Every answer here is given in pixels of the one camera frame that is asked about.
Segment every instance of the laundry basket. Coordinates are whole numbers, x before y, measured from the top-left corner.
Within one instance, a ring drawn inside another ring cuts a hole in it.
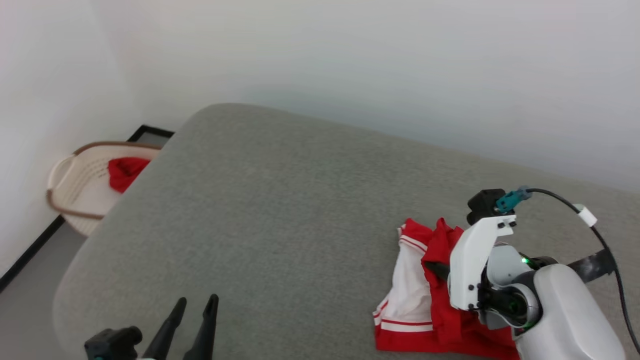
[[[89,236],[122,195],[109,186],[109,161],[125,157],[152,160],[160,148],[131,142],[85,145],[53,167],[47,202],[77,232]]]

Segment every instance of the gray sofa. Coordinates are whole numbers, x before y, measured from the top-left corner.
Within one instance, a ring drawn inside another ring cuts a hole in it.
[[[96,332],[137,325],[146,348],[179,297],[188,299],[170,359],[220,296],[215,359],[463,359],[377,352],[372,312],[390,289],[396,228],[408,217],[466,228],[483,188],[547,188],[599,218],[640,329],[640,197],[473,154],[258,106],[195,114],[78,252],[54,300],[70,359]],[[508,241],[570,262],[600,249],[559,202],[518,208]],[[615,281],[589,285],[629,357]]]

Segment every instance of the gray floor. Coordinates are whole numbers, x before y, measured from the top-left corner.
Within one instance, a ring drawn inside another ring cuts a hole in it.
[[[145,134],[139,142],[164,145],[166,138]],[[0,293],[0,358],[69,360],[53,331],[52,302],[83,243],[82,235],[62,225]]]

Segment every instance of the black strap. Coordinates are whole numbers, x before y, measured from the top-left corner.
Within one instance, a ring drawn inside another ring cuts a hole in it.
[[[584,259],[574,261],[567,266],[572,268],[585,284],[601,276],[611,275],[616,268],[613,255],[606,249],[602,249]]]
[[[424,267],[431,270],[439,279],[447,281],[449,278],[449,265],[443,263],[434,263],[432,261],[425,261]]]

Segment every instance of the basket handle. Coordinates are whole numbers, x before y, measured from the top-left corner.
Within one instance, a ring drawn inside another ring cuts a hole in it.
[[[49,173],[49,179],[47,180],[47,202],[49,203],[49,206],[51,208],[53,208],[54,210],[56,210],[57,212],[59,212],[61,214],[67,214],[67,215],[73,215],[73,216],[77,216],[77,217],[92,218],[92,219],[100,220],[100,219],[104,218],[104,215],[83,213],[81,211],[75,211],[75,210],[71,210],[71,209],[66,209],[66,208],[63,208],[63,207],[57,205],[53,201],[53,188],[56,187],[58,184],[60,184],[62,182],[62,180],[65,179],[65,177],[69,173],[69,170],[71,169],[71,167],[69,167],[69,169],[67,169],[65,174],[62,175],[62,179],[60,181],[58,181],[56,184],[54,184],[55,179],[57,177],[59,177],[58,176],[58,172],[60,171],[60,168],[64,164],[66,164],[67,162],[73,161],[75,158],[76,158],[75,154],[70,155],[70,156],[58,161],[53,166],[53,168],[51,169],[51,172]]]
[[[53,189],[54,187],[56,187],[57,184],[54,184],[53,182],[58,177],[56,175],[58,175],[58,171],[60,171],[60,168],[62,167],[62,165],[68,163],[69,161],[72,161],[75,158],[76,158],[76,155],[70,155],[70,156],[67,156],[66,158],[58,161],[55,165],[53,165],[53,168],[51,169],[51,172],[49,172],[49,180],[47,181],[47,190],[50,190],[50,189]],[[64,180],[64,178],[69,173],[70,169],[71,168],[67,169],[67,172],[65,172],[65,174],[62,176],[62,178],[60,179],[58,184],[61,183],[62,180]]]

